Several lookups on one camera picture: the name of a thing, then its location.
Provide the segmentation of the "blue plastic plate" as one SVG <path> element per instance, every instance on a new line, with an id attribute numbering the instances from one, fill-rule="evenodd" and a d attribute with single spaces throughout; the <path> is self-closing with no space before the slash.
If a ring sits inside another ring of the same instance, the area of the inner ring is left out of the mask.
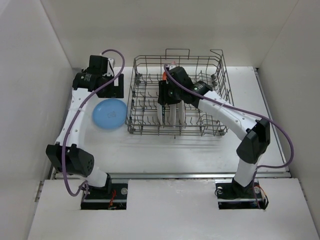
<path id="1" fill-rule="evenodd" d="M 109 98 L 98 103 L 92 112 L 93 123 L 104 130 L 121 127 L 126 120 L 127 105 L 119 99 Z"/>

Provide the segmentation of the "grey wire dish rack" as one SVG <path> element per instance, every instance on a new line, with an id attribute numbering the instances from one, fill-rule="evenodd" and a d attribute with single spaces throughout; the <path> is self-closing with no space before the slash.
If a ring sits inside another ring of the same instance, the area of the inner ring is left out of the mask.
<path id="1" fill-rule="evenodd" d="M 167 78 L 165 69 L 183 68 L 181 84 L 205 94 L 214 91 L 218 100 L 233 105 L 229 76 L 221 49 L 192 55 L 189 49 L 166 49 L 162 55 L 138 55 L 128 92 L 126 125 L 130 134 L 173 136 L 224 136 L 228 127 L 219 116 L 219 105 L 200 101 Z"/>

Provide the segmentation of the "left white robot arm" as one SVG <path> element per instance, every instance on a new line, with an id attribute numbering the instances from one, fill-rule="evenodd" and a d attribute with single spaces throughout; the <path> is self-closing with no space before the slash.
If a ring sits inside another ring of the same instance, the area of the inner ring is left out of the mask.
<path id="1" fill-rule="evenodd" d="M 92 119 L 94 105 L 102 98 L 124 96 L 124 75 L 114 72 L 115 60 L 103 54 L 91 55 L 86 69 L 78 72 L 71 85 L 71 100 L 62 130 L 45 153 L 53 167 L 63 175 L 68 193 L 75 197 L 80 191 L 94 192 L 107 198 L 112 192 L 112 180 L 85 150 L 85 133 Z"/>

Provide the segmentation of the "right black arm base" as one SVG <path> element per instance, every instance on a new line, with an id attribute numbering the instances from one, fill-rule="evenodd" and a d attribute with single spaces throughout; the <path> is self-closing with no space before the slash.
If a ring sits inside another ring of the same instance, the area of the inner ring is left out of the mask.
<path id="1" fill-rule="evenodd" d="M 242 187 L 235 181 L 216 181 L 214 194 L 220 210 L 265 210 L 269 199 L 258 181 Z"/>

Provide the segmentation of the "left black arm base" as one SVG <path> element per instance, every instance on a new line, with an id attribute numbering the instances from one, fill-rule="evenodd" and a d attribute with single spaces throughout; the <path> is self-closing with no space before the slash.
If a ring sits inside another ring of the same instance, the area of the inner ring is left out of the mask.
<path id="1" fill-rule="evenodd" d="M 88 195 L 80 204 L 81 210 L 126 210 L 128 183 L 112 183 L 111 191 L 89 187 Z"/>

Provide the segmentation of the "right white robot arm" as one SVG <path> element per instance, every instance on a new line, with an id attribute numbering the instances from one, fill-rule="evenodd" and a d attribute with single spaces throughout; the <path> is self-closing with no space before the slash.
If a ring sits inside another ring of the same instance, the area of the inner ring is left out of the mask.
<path id="1" fill-rule="evenodd" d="M 192 105 L 205 112 L 229 128 L 240 140 L 236 149 L 239 157 L 233 177 L 232 193 L 243 197 L 250 191 L 261 155 L 271 141 L 271 126 L 268 118 L 254 112 L 234 107 L 224 100 L 204 81 L 192 82 L 186 70 L 177 65 L 163 67 L 162 81 L 159 83 L 159 105 Z"/>

